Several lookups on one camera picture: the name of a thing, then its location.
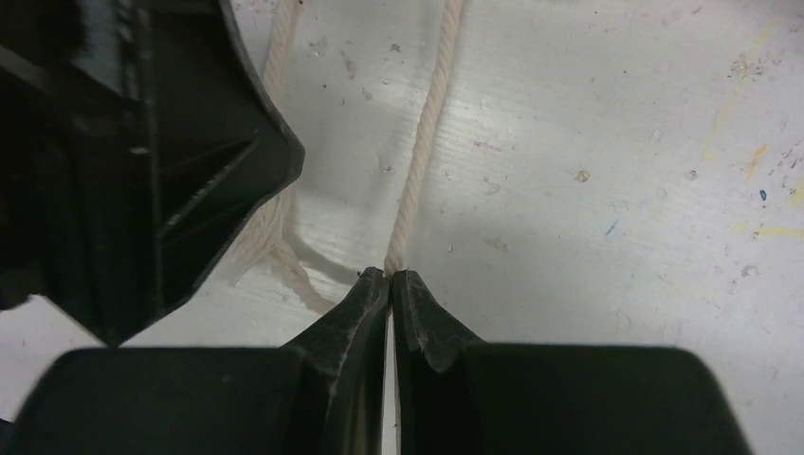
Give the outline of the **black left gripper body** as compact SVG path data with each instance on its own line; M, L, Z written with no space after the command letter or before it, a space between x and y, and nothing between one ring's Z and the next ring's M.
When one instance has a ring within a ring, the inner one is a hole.
M1 5L1 307L137 306L141 1Z

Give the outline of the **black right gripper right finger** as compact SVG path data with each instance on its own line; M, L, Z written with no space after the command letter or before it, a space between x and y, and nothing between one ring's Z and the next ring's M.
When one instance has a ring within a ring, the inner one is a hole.
M746 454L715 376L668 347L490 343L391 281L402 454Z

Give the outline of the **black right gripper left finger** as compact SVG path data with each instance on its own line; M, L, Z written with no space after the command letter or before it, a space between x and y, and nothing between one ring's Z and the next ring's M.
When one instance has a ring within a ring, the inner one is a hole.
M378 454L389 282L278 348L80 349L3 427L7 454Z

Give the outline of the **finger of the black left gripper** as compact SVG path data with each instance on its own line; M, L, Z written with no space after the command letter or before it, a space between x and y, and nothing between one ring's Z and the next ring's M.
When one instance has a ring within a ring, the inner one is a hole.
M65 312L117 346L187 302L304 149L228 1L85 1L64 72Z

